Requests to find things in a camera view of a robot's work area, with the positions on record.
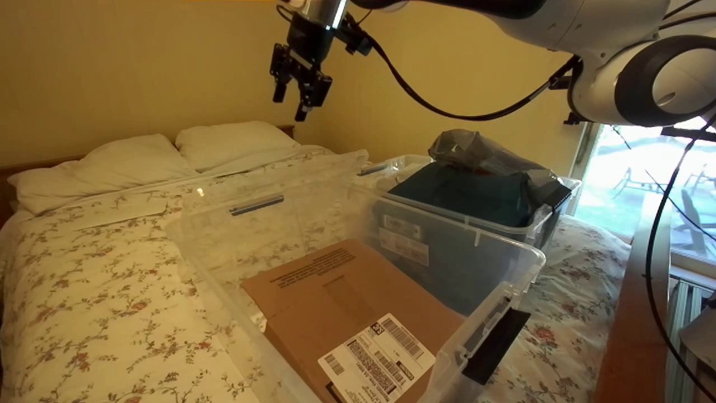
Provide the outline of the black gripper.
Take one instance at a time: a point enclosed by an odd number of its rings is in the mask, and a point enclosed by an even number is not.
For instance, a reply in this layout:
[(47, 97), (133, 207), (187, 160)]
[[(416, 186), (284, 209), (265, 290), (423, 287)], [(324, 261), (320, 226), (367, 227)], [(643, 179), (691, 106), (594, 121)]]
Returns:
[(322, 71), (322, 61), (326, 57), (335, 33), (335, 27), (312, 21), (295, 14), (290, 25), (287, 43), (273, 47), (273, 102), (284, 101), (292, 77), (300, 80), (298, 121), (304, 121), (313, 106), (320, 106), (332, 89), (332, 77)]

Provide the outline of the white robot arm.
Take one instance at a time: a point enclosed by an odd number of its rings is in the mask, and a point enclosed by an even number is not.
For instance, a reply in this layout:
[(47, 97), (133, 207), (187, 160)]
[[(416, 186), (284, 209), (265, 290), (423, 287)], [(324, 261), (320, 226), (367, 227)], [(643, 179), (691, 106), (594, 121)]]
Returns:
[[(277, 0), (290, 33), (273, 47), (273, 97), (300, 87), (303, 113), (332, 87), (322, 71), (332, 44), (378, 47), (351, 6), (392, 9), (409, 0)], [(477, 11), (509, 36), (564, 52), (576, 115), (594, 122), (673, 125), (716, 106), (715, 0), (419, 0)]]

